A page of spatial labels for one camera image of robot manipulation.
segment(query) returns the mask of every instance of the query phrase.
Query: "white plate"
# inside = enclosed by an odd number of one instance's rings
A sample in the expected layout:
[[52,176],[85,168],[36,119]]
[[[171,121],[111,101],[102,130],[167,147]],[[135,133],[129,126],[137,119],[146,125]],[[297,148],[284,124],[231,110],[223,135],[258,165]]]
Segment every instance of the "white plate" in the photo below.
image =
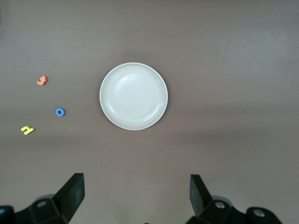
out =
[[164,114],[167,100],[162,77],[141,63],[115,67],[100,88],[103,112],[112,123],[128,130],[141,130],[155,124]]

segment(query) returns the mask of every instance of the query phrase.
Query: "gray table surface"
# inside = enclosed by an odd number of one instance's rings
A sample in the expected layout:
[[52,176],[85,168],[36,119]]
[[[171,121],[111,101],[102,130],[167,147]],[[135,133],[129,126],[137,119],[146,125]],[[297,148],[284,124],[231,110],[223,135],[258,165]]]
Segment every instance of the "gray table surface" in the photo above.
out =
[[[83,172],[71,224],[184,224],[200,174],[241,212],[298,223],[299,1],[0,0],[0,19],[0,204],[21,210]],[[100,107],[127,62],[168,88],[141,131]]]

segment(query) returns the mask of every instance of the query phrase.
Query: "plate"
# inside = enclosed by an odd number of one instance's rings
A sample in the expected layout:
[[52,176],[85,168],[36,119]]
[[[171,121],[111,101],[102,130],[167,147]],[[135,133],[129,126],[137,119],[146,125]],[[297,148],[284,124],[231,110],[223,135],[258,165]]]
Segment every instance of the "plate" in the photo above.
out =
[[162,77],[141,63],[115,67],[100,88],[104,114],[112,123],[128,130],[141,130],[155,124],[164,114],[167,101],[167,87]]

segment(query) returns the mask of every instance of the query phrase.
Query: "screw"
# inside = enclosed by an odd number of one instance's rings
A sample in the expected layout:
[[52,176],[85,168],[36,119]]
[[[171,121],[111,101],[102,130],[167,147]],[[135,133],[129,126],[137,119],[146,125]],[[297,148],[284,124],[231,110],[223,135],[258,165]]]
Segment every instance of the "screw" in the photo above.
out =
[[256,215],[256,216],[259,216],[259,217],[265,217],[265,213],[260,210],[260,209],[254,209],[253,210],[253,213]]
[[37,206],[38,208],[40,208],[40,207],[45,206],[46,204],[47,204],[46,201],[42,201],[42,202],[38,203],[36,206]]
[[216,202],[215,203],[215,205],[217,206],[217,208],[219,208],[219,209],[223,209],[223,208],[225,208],[225,205],[224,205],[224,203],[223,202]]

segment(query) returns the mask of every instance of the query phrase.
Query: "magnet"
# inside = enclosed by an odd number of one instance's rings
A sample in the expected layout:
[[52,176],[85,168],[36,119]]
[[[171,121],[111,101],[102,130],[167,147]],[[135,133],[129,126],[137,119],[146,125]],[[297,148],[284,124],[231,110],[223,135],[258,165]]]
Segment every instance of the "magnet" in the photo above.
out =
[[39,79],[40,79],[40,81],[37,81],[37,84],[39,84],[39,85],[45,85],[46,82],[48,81],[48,77],[46,77],[46,76],[42,76]]
[[62,117],[65,115],[65,110],[63,108],[57,108],[55,113],[57,116]]
[[24,126],[24,127],[21,128],[22,132],[25,131],[24,135],[29,134],[29,133],[33,132],[34,130],[35,130],[35,128],[30,127],[30,126]]

